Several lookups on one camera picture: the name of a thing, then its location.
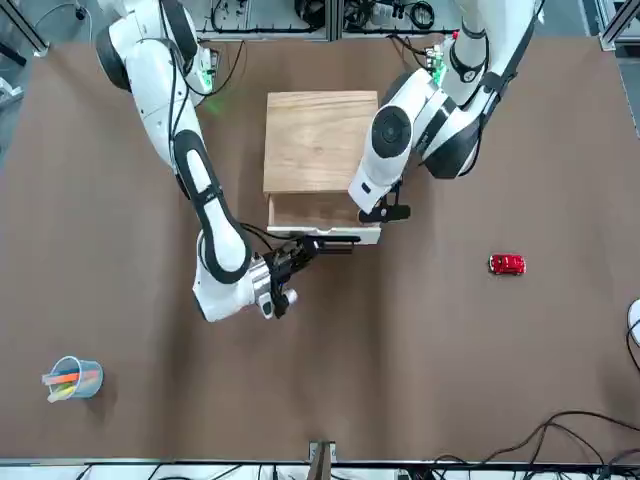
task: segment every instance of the black cable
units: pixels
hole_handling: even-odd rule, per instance
[[[162,29],[164,30],[164,36],[169,40],[169,29],[167,28],[167,22],[164,18],[164,6],[162,4],[162,0],[158,2],[158,7],[160,9],[160,19],[162,20]],[[173,54],[173,50],[169,49],[169,54],[171,55],[171,65],[173,66],[173,78],[171,80],[171,97],[169,99],[169,121],[167,122],[167,142],[169,148],[169,158],[173,161],[171,142],[173,141],[173,133],[175,131],[175,126],[178,124],[179,118],[176,118],[174,127],[171,126],[171,122],[173,121],[173,102],[176,98],[176,83],[178,82],[178,66],[176,57]]]
[[[620,463],[620,460],[623,460],[626,457],[630,457],[632,455],[638,455],[638,454],[640,454],[640,448],[630,448],[629,450],[620,452],[618,455],[616,455],[611,460],[609,460],[609,466],[611,467],[616,463]]]
[[[235,472],[236,470],[238,470],[240,468],[242,468],[242,465],[236,465],[235,467],[231,467],[229,470],[225,470],[224,472],[220,473],[219,475],[216,475],[215,477],[211,478],[210,480],[220,480],[221,478],[226,477],[230,473],[233,473],[233,472]]]
[[[156,473],[162,465],[164,464],[158,465],[149,478],[151,478],[153,474]],[[241,467],[242,465],[236,465],[235,467],[231,467],[229,470],[225,470],[224,472],[210,478],[209,480],[220,480],[221,478],[226,477],[227,475],[235,472]],[[189,477],[185,477],[183,475],[169,475],[168,477],[161,477],[161,478],[158,478],[157,480],[193,480],[193,479]]]
[[[256,227],[255,225],[251,225],[250,223],[242,223],[240,222],[240,226],[245,230],[250,228],[262,235],[266,235],[267,237],[273,238],[275,240],[295,240],[296,238],[300,238],[300,235],[275,235],[273,233],[262,230],[261,228]]]
[[[409,5],[413,5],[411,7],[411,10],[409,10],[409,20],[411,20],[411,23],[413,23],[413,25],[418,28],[419,30],[429,30],[431,27],[433,27],[433,24],[435,22],[436,19],[436,15],[435,12],[433,11],[433,7],[431,5],[429,5],[427,2],[423,2],[423,1],[419,1],[419,2],[414,2],[412,4]],[[417,15],[417,11],[419,10],[425,10],[427,12],[427,15],[430,16],[429,21],[427,22],[422,22],[420,20],[418,20],[416,18]]]
[[[245,41],[242,40],[240,42],[240,47],[238,48],[238,53],[236,54],[236,58],[233,61],[233,66],[231,67],[231,70],[229,70],[229,74],[227,75],[227,78],[224,79],[224,82],[222,82],[222,85],[220,85],[220,87],[217,90],[214,90],[212,92],[209,93],[201,93],[198,92],[196,89],[194,89],[191,85],[189,85],[187,83],[187,88],[189,88],[189,90],[191,90],[193,93],[200,95],[201,97],[213,97],[214,95],[218,95],[229,83],[229,80],[231,80],[231,77],[233,76],[234,72],[236,71],[236,67],[238,66],[238,60],[240,60],[240,54],[242,53],[242,49],[245,47]]]
[[[250,228],[247,228],[245,226],[243,226],[242,228],[244,228],[245,232],[248,232],[248,233],[258,237],[258,239],[260,239],[260,241],[262,243],[264,243],[264,245],[269,249],[269,251],[273,250],[273,247],[271,246],[271,244],[262,235],[260,235],[258,232],[256,232],[255,230],[251,230]]]
[[[84,476],[87,474],[87,472],[89,471],[89,469],[91,469],[91,467],[93,467],[93,465],[87,465],[87,468],[85,468],[83,471],[81,471],[78,476],[76,477],[76,480],[82,480],[84,478]]]
[[[484,132],[484,115],[480,115],[480,117],[478,118],[480,119],[480,125],[478,126],[478,143],[476,145],[476,151],[473,154],[471,165],[469,165],[469,168],[467,168],[463,173],[458,175],[459,177],[464,177],[471,173],[471,170],[473,170],[476,166],[476,163],[478,163],[478,157],[480,156],[480,146],[482,144],[482,134]]]
[[[631,357],[631,361],[633,362],[633,365],[636,367],[636,370],[638,371],[638,374],[640,374],[640,365],[638,365],[638,361],[636,360],[636,357],[633,355],[633,351],[631,350],[631,335],[633,333],[633,330],[640,325],[640,319],[636,320],[633,325],[631,325],[629,327],[629,329],[627,330],[627,351],[629,352],[629,356]]]
[[[420,59],[418,58],[418,54],[414,51],[415,49],[413,48],[413,44],[411,43],[411,40],[409,39],[409,37],[405,37],[404,40],[405,40],[405,42],[407,42],[409,47],[411,47],[411,55],[413,55],[413,59],[416,61],[418,66],[420,66],[421,68],[424,68],[426,70],[427,69],[427,60],[426,60],[427,53],[424,50],[421,50],[421,54],[425,57],[425,63],[422,63],[420,61]]]
[[[613,417],[609,417],[609,416],[604,415],[602,413],[590,412],[588,410],[564,410],[564,411],[561,411],[561,412],[558,412],[558,413],[555,413],[555,414],[551,415],[545,422],[543,422],[540,425],[538,425],[533,430],[533,432],[531,432],[520,443],[518,443],[516,445],[513,445],[511,447],[501,448],[499,450],[496,450],[495,452],[493,452],[492,454],[490,454],[489,456],[487,456],[486,458],[484,458],[483,460],[481,460],[478,463],[473,463],[473,464],[465,463],[465,465],[469,469],[475,469],[475,468],[481,467],[483,465],[486,465],[487,463],[491,462],[496,457],[499,457],[499,456],[504,455],[506,453],[512,453],[512,452],[515,452],[517,450],[520,450],[521,448],[523,448],[526,445],[528,445],[531,442],[531,440],[533,440],[536,437],[538,432],[540,432],[543,428],[545,428],[546,425],[548,425],[549,423],[553,422],[554,420],[556,420],[558,418],[568,417],[568,416],[585,416],[585,417],[597,418],[597,419],[600,419],[600,420],[605,420],[605,421],[607,421],[609,423],[612,423],[614,425],[617,425],[619,427],[623,427],[623,428],[627,428],[629,430],[633,430],[634,432],[640,432],[640,427],[638,427],[636,425],[632,425],[632,424],[627,423],[627,422],[624,422],[622,420],[617,420],[617,419],[615,419]],[[441,459],[441,458],[453,458],[453,456],[447,454],[447,455],[441,455],[440,457],[438,457],[438,459]]]
[[[400,38],[400,36],[397,33],[392,33],[390,35],[387,36],[387,38],[392,38],[392,39],[396,39],[397,41],[399,41],[402,45],[404,45],[404,47],[415,53],[416,55],[422,55],[423,57],[426,57],[427,54],[426,52],[424,52],[423,50],[420,50],[419,48],[414,48],[413,45],[411,45],[411,42],[407,42],[405,40],[403,40],[402,38]]]
[[[540,2],[540,5],[538,6],[538,11],[536,12],[536,17],[537,17],[538,15],[540,15],[540,12],[542,11],[542,7],[544,7],[544,4],[545,4],[545,2],[546,2],[546,1],[547,1],[547,0],[542,0],[542,1]]]
[[[559,423],[556,422],[550,422],[549,426],[555,427],[559,430],[562,430],[563,432],[569,434],[570,436],[574,437],[575,439],[579,440],[580,442],[582,442],[584,445],[587,446],[587,448],[589,450],[591,450],[596,457],[598,457],[598,460],[600,460],[600,463],[604,465],[604,458],[602,457],[602,455],[600,454],[600,452],[598,452],[598,450],[595,449],[595,447],[593,445],[591,445],[589,442],[587,442],[583,437],[581,437],[580,435],[578,435],[576,432],[574,432],[573,430],[570,430],[569,428],[565,427],[564,425],[560,425]]]
[[[153,478],[153,476],[158,473],[158,470],[160,470],[160,467],[162,467],[164,465],[164,463],[159,463],[158,465],[156,465],[156,468],[153,469],[153,472],[151,472],[151,475],[149,475],[149,477],[147,478],[147,480],[151,480]]]

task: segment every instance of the metal frame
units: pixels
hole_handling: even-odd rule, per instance
[[[0,0],[0,10],[18,27],[38,55],[46,55],[49,44],[40,36],[35,27],[25,18],[12,0]]]
[[[636,15],[640,12],[640,0],[626,0],[617,12],[610,17],[611,0],[597,0],[602,33],[600,43],[605,51],[615,50],[615,43],[640,43],[640,37],[623,35]]]
[[[278,460],[172,460],[172,459],[144,459],[144,458],[14,458],[0,459],[0,469],[3,467],[37,467],[37,466],[101,466],[101,465],[276,465],[276,466],[309,466],[310,461],[278,461]],[[332,461],[331,469],[349,468],[349,469],[397,469],[407,471],[428,471],[430,469],[443,469],[447,471],[499,471],[499,472],[562,472],[562,473],[583,473],[598,475],[601,473],[603,466],[599,463],[535,463],[526,462],[514,463],[485,463],[479,465],[470,462],[467,465],[455,462],[437,462],[432,461]],[[640,469],[640,464],[624,464],[612,465],[609,473],[619,475],[625,473],[628,469]]]

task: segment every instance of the pen holder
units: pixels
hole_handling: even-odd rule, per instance
[[[66,356],[58,360],[51,373],[42,376],[49,387],[49,402],[69,398],[93,397],[102,386],[103,372],[98,362]]]

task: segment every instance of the wooden drawer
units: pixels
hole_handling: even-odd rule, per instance
[[[380,226],[360,224],[347,193],[377,110],[371,91],[268,95],[263,191],[269,232],[378,242]]]
[[[272,194],[267,230],[274,234],[357,236],[361,245],[373,245],[380,239],[380,225],[359,223],[358,207],[343,193]]]

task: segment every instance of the drawer front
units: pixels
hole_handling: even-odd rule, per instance
[[[306,233],[307,235],[318,235],[323,237],[340,237],[340,236],[358,236],[360,243],[358,245],[375,245],[380,240],[380,227],[333,227],[333,228],[317,228],[317,227],[294,227],[294,226],[276,226],[269,225],[267,227],[269,233],[274,235],[290,235],[296,233]]]

